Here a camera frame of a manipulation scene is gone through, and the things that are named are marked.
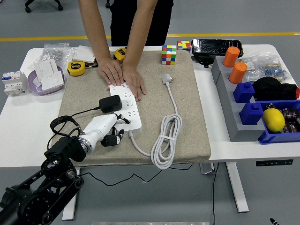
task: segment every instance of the gray floor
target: gray floor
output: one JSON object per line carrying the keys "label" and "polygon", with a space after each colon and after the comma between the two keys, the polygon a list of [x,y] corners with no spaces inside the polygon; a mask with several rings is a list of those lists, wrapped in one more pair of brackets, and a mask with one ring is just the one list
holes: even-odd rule
{"label": "gray floor", "polygon": [[[77,1],[61,0],[64,10],[60,12],[57,11],[54,1],[36,0],[30,5],[30,14],[25,13],[25,2],[3,0],[0,4],[0,38],[85,35]],[[110,34],[110,11],[104,7],[105,2],[98,1],[107,34]],[[299,32],[300,2],[296,0],[288,3],[280,0],[174,2],[169,34]],[[274,45],[296,83],[300,83],[299,36],[216,38],[239,39],[243,44]],[[177,39],[168,38],[166,43],[174,44]],[[58,42],[69,42],[70,46],[89,45],[87,40],[0,42],[0,74],[17,71],[31,48]],[[0,110],[5,101],[5,94],[0,91]],[[225,164],[221,163],[215,186],[217,225],[268,225],[270,217],[275,218],[281,225],[299,223],[298,159],[291,166],[256,167],[255,161],[243,161],[237,165],[250,212],[237,213],[228,173]],[[0,196],[5,187],[20,183],[37,170],[38,168],[0,169]],[[131,176],[132,173],[147,180],[158,170],[154,166],[102,166],[83,168],[82,172],[91,172],[112,184]],[[197,164],[188,171],[163,171],[148,184],[132,178],[117,186],[107,187],[89,175],[84,176],[84,180],[85,185],[78,195],[75,220],[62,222],[60,215],[53,224],[91,225],[93,221],[212,223],[213,176],[200,175]]]}

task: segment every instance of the yellow lemon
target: yellow lemon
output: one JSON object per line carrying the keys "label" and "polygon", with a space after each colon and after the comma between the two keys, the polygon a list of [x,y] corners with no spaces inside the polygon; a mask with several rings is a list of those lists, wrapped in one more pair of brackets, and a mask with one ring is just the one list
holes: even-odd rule
{"label": "yellow lemon", "polygon": [[280,132],[285,127],[285,118],[278,109],[267,109],[262,116],[269,131]]}

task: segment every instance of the yellow tape measure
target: yellow tape measure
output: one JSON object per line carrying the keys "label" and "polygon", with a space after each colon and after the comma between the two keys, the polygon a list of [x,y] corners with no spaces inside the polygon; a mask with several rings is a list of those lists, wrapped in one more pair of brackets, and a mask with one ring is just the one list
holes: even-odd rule
{"label": "yellow tape measure", "polygon": [[123,63],[125,58],[126,48],[119,48],[113,54],[113,59],[117,60],[119,63]]}
{"label": "yellow tape measure", "polygon": [[80,76],[85,72],[84,62],[69,62],[67,72],[72,76]]}

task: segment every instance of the black power adapter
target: black power adapter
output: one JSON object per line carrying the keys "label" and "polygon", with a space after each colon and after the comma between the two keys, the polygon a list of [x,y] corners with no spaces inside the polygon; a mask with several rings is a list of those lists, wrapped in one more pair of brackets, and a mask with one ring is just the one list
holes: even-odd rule
{"label": "black power adapter", "polygon": [[103,113],[118,111],[122,108],[122,102],[119,95],[105,97],[99,100],[99,109]]}

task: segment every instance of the orange cylinder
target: orange cylinder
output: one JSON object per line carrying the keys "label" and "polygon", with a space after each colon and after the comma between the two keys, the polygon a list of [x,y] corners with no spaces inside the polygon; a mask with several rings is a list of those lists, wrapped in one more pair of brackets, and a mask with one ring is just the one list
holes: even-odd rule
{"label": "orange cylinder", "polygon": [[242,79],[248,69],[248,66],[244,62],[237,62],[234,64],[232,72],[229,76],[229,81],[234,84],[242,82]]}
{"label": "orange cylinder", "polygon": [[237,47],[229,47],[226,51],[226,55],[223,61],[223,65],[226,67],[233,67],[238,59],[240,50]]}

